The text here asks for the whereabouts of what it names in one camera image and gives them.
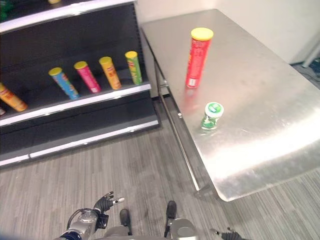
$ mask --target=orange chip canister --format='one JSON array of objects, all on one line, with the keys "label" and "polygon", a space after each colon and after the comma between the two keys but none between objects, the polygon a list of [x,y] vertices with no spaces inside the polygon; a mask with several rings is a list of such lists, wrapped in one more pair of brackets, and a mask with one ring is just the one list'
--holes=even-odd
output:
[{"label": "orange chip canister", "polygon": [[6,88],[0,82],[0,98],[10,107],[18,112],[22,112],[27,109],[28,105],[24,103],[20,98],[18,98],[13,92]]},{"label": "orange chip canister", "polygon": [[106,75],[106,78],[108,79],[112,89],[114,90],[120,89],[121,83],[119,81],[119,78],[111,57],[104,56],[99,59],[99,63],[101,64],[104,74]]}]

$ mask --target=store shelf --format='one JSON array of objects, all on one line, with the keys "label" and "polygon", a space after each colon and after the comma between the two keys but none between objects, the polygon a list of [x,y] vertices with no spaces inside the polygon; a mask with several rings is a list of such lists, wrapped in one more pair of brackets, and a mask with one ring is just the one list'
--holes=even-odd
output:
[{"label": "store shelf", "polygon": [[15,19],[0,23],[0,33],[132,2],[135,0],[68,0],[57,4],[44,0],[34,2],[14,8],[8,19]]},{"label": "store shelf", "polygon": [[122,88],[119,90],[113,90],[107,83],[105,76],[97,77],[97,81],[102,87],[100,93],[90,93],[87,87],[82,84],[82,90],[79,91],[83,96],[76,100],[63,100],[68,99],[68,97],[63,93],[61,89],[53,82],[52,85],[44,90],[39,90],[26,93],[28,96],[22,97],[22,99],[28,99],[28,109],[23,112],[15,112],[13,109],[9,109],[7,113],[0,119],[0,127],[5,127],[7,125],[12,125],[18,122],[39,118],[43,116],[48,116],[50,114],[58,113],[61,111],[66,111],[69,109],[78,108],[81,106],[86,106],[90,104],[96,104],[99,102],[110,101],[114,99],[119,99],[128,95],[133,95],[141,92],[145,92],[151,89],[151,85],[148,81],[144,81],[140,85],[135,85],[132,80],[129,79],[130,72],[128,69],[118,71],[119,78],[121,79]]},{"label": "store shelf", "polygon": [[0,166],[27,161],[158,125],[151,98],[79,114],[2,134]]}]

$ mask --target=white jar lid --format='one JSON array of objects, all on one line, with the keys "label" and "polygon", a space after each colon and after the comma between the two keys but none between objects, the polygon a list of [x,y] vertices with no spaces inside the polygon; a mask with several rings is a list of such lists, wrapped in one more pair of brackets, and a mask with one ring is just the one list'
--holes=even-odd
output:
[{"label": "white jar lid", "polygon": [[224,110],[220,103],[212,101],[206,104],[204,111],[209,118],[219,118],[224,113]]}]

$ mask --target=stainless steel tabletop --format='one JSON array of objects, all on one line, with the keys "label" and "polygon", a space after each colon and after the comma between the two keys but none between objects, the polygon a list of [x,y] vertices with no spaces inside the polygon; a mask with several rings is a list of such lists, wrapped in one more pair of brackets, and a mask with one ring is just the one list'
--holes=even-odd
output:
[{"label": "stainless steel tabletop", "polygon": [[[200,86],[191,89],[185,80],[196,27],[214,36]],[[248,32],[216,9],[142,28],[222,200],[320,166],[320,90]],[[221,103],[224,113],[215,130],[204,132],[208,102]]]}]

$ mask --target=green chip canister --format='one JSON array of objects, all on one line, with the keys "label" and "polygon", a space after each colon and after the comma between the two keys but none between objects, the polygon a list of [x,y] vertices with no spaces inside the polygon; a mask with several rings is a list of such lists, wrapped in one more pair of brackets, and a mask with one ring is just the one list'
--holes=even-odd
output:
[{"label": "green chip canister", "polygon": [[129,70],[134,84],[141,84],[142,77],[138,60],[138,53],[136,51],[128,51],[125,54],[126,61],[128,62]]}]

